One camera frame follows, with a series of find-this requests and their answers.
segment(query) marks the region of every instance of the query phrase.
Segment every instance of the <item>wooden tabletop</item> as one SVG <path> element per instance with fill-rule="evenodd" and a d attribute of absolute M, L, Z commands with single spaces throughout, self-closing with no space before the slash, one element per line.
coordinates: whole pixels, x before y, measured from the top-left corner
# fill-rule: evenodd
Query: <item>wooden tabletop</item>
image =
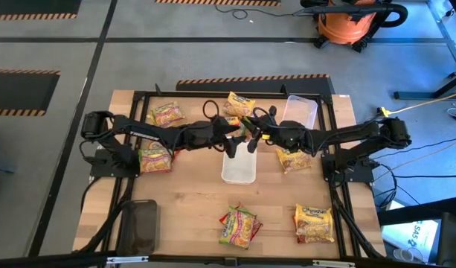
<path fill-rule="evenodd" d="M 109 110 L 129 114 L 133 91 L 116 90 Z M 214 99 L 220 107 L 225 99 Z M 149 109 L 178 101 L 186 122 L 205 120 L 204 98 L 151 97 Z M 275 105 L 282 118 L 286 100 L 256 100 L 256 106 Z M 333 95 L 338 127 L 355 124 L 352 103 L 347 95 Z M 351 147 L 353 143 L 344 144 Z M 160 241 L 154 254 L 193 256 L 338 258 L 337 243 L 297 244 L 292 216 L 295 204 L 330 208 L 328 185 L 322 175 L 320 156 L 312 167 L 284 174 L 275 146 L 260 142 L 257 149 L 256 180 L 250 185 L 229 185 L 221 179 L 222 153 L 215 150 L 182 151 L 169 173 L 149 173 L 135 180 L 133 200 L 155 200 L 160 206 Z M 87 193 L 74 241 L 74 249 L 85 246 L 106 219 L 114 187 L 114 178 L 102 178 Z M 383 255 L 383 246 L 371 190 L 365 184 L 349 183 L 357 225 L 365 237 Z M 219 244 L 222 224 L 218 219 L 229 205 L 241 202 L 264 224 L 249 250 Z M 352 255 L 348 228 L 343 223 L 347 253 Z M 117 232 L 112 231 L 111 249 Z"/>

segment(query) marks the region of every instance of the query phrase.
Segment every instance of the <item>orange shop vacuum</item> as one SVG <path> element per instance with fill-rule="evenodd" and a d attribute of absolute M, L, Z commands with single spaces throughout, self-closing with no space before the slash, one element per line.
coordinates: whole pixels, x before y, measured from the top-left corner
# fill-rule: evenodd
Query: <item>orange shop vacuum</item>
<path fill-rule="evenodd" d="M 400 26 L 408 18 L 406 7 L 391 4 L 391 0 L 302 0 L 301 5 L 305 8 L 297 14 L 312 14 L 318 21 L 316 48 L 331 42 L 362 52 L 378 29 Z M 391 13 L 397 13 L 397 19 L 386 21 Z"/>

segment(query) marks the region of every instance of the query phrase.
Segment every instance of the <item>yellow and black hazard tape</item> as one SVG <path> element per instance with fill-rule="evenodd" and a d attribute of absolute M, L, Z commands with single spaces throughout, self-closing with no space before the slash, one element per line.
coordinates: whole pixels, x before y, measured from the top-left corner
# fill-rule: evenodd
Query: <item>yellow and black hazard tape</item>
<path fill-rule="evenodd" d="M 0 74 L 55 74 L 55 75 L 60 75 L 60 71 L 52 71 L 52 70 L 8 70 L 8 69 L 0 69 Z"/>
<path fill-rule="evenodd" d="M 249 1 L 249 0 L 155 0 L 155 3 L 170 3 L 170 4 L 226 4 L 226 5 L 252 5 L 277 7 L 280 6 L 280 1 Z"/>
<path fill-rule="evenodd" d="M 231 83 L 231 82 L 247 82 L 247 81 L 262 81 L 262 80 L 286 80 L 286 79 L 309 79 L 309 78 L 327 78 L 328 74 L 294 74 L 294 75 L 272 75 L 263 77 L 233 77 L 233 78 L 213 78 L 213 79 L 193 79 L 180 80 L 181 84 L 194 83 Z"/>
<path fill-rule="evenodd" d="M 0 116 L 43 116 L 44 110 L 34 109 L 0 109 Z"/>
<path fill-rule="evenodd" d="M 49 14 L 13 14 L 0 15 L 0 21 L 5 20 L 38 20 L 38 19 L 74 19 L 77 14 L 72 13 L 49 13 Z"/>

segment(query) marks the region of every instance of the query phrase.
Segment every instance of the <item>clear plastic container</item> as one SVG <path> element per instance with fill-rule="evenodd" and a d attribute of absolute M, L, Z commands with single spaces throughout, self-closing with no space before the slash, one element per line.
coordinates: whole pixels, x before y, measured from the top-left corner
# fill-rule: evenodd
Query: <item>clear plastic container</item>
<path fill-rule="evenodd" d="M 237 145 L 236 156 L 230 159 L 224 154 L 221 177 L 226 183 L 248 185 L 256 180 L 256 156 L 248 152 L 248 143 Z"/>
<path fill-rule="evenodd" d="M 297 121 L 312 130 L 317 116 L 317 108 L 318 105 L 313 100 L 290 95 L 287 98 L 282 120 Z"/>

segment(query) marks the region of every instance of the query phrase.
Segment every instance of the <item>concrete floor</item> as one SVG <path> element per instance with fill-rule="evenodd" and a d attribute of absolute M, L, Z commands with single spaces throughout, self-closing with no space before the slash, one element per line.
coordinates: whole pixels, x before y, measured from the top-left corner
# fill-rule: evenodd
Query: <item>concrete floor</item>
<path fill-rule="evenodd" d="M 0 36 L 96 37 L 109 3 L 84 0 L 80 15 L 70 22 L 0 22 Z M 280 9 L 266 10 L 290 13 L 300 8 L 296 3 L 284 1 Z M 410 12 L 408 21 L 399 28 L 381 29 L 376 37 L 442 37 L 425 4 L 405 6 Z M 316 33 L 309 18 L 274 18 L 253 13 L 247 20 L 238 21 L 229 14 L 217 13 L 213 6 L 124 0 L 118 3 L 109 36 L 314 37 Z M 0 174 L 0 258 L 25 254 L 94 47 L 95 44 L 0 44 L 0 68 L 62 71 L 46 116 L 0 117 L 0 162 L 16 167 L 15 175 Z M 176 82 L 182 79 L 327 73 L 336 93 L 352 96 L 357 121 L 361 122 L 370 118 L 378 106 L 399 109 L 418 103 L 393 100 L 392 92 L 433 91 L 453 71 L 456 63 L 444 44 L 369 44 L 367 50 L 357 54 L 339 45 L 319 51 L 312 44 L 111 43 L 104 46 L 85 112 L 107 109 L 114 89 L 153 90 L 157 83 L 168 91 L 174 90 Z M 456 137 L 456 121 L 445 112 L 450 106 L 450 102 L 435 103 L 399 115 L 407 122 L 414 140 L 412 146 Z M 79 142 L 77 137 L 42 247 L 44 255 L 71 251 L 80 197 L 89 174 L 89 165 L 77 149 Z M 382 163 L 395 167 L 438 148 L 385 157 Z M 41 154 L 38 159 L 34 157 L 36 153 Z M 383 172 L 380 168 L 375 170 L 377 176 Z M 402 167 L 396 174 L 456 174 L 456 146 Z M 391 185 L 386 176 L 375 188 L 384 191 Z M 402 179 L 399 185 L 419 202 L 456 197 L 456 179 Z M 396 198 L 414 204 L 401 191 Z"/>

